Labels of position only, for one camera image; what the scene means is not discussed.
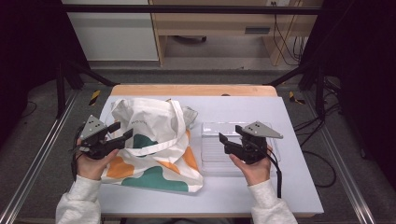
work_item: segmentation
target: table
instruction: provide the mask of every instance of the table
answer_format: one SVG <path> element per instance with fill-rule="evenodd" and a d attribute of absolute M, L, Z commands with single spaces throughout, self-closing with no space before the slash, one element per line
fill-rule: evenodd
<path fill-rule="evenodd" d="M 270 7 L 269 0 L 149 0 L 150 5 Z M 322 0 L 275 1 L 279 7 L 320 7 Z M 163 65 L 169 35 L 261 36 L 272 65 L 283 61 L 290 37 L 310 36 L 316 15 L 234 15 L 197 13 L 151 13 L 160 64 Z"/>
<path fill-rule="evenodd" d="M 114 87 L 100 120 L 108 118 L 110 104 L 119 98 L 148 97 L 180 101 L 198 111 L 195 122 L 270 121 L 284 135 L 277 141 L 283 173 L 282 198 L 297 217 L 323 213 L 283 100 L 268 86 L 250 85 L 119 85 Z M 199 128 L 191 129 L 191 147 L 201 168 Z M 103 217 L 250 217 L 253 205 L 241 176 L 205 176 L 195 193 L 102 185 L 99 200 Z M 276 185 L 276 176 L 272 176 Z"/>

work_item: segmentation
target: white tote bag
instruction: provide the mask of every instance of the white tote bag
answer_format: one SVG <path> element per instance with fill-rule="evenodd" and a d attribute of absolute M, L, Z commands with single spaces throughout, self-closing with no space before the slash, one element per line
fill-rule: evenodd
<path fill-rule="evenodd" d="M 121 124 L 114 137 L 130 129 L 134 135 L 105 169 L 104 183 L 187 192 L 202 187 L 187 128 L 196 111 L 174 100 L 134 98 L 116 101 L 112 115 Z"/>

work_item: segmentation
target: white table surface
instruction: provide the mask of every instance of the white table surface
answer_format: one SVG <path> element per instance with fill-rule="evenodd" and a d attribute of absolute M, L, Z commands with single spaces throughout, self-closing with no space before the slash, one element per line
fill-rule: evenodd
<path fill-rule="evenodd" d="M 107 125 L 114 119 L 111 103 L 117 99 L 145 97 L 180 101 L 198 111 L 191 129 L 191 147 L 201 167 L 201 127 L 203 122 L 271 123 L 283 134 L 277 139 L 281 155 L 279 163 L 283 176 L 282 199 L 295 216 L 313 216 L 323 213 L 311 175 L 306 166 L 290 118 L 281 97 L 262 96 L 110 96 L 100 120 Z M 276 175 L 271 176 L 276 189 Z M 204 186 L 195 193 L 138 189 L 104 184 L 99 200 L 103 216 L 114 217 L 243 217 L 250 215 L 253 198 L 244 177 L 206 176 Z"/>

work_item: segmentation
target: hand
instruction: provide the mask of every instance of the hand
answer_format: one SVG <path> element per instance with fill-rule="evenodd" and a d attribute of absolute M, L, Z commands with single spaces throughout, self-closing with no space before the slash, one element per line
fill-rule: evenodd
<path fill-rule="evenodd" d="M 272 149 L 268 146 L 268 155 L 271 155 L 270 150 Z M 235 166 L 241 169 L 249 186 L 257 185 L 270 179 L 271 161 L 268 160 L 268 158 L 264 158 L 250 165 L 239 160 L 234 154 L 230 154 L 230 159 Z"/>
<path fill-rule="evenodd" d="M 82 152 L 77 153 L 77 174 L 91 180 L 100 180 L 106 166 L 116 158 L 118 152 L 118 149 L 114 149 L 101 160 L 91 159 Z"/>

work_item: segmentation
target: green pattern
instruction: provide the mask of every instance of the green pattern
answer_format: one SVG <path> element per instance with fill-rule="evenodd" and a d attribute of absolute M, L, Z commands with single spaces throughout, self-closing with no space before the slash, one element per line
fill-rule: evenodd
<path fill-rule="evenodd" d="M 154 166 L 147 169 L 143 175 L 138 178 L 127 177 L 121 184 L 124 186 L 135 186 L 150 189 L 189 191 L 189 186 L 185 182 L 163 178 L 163 168 L 161 166 Z"/>
<path fill-rule="evenodd" d="M 137 133 L 134 135 L 134 148 L 142 148 L 142 147 L 149 147 L 153 145 L 157 145 L 157 141 L 151 141 L 147 136 Z"/>

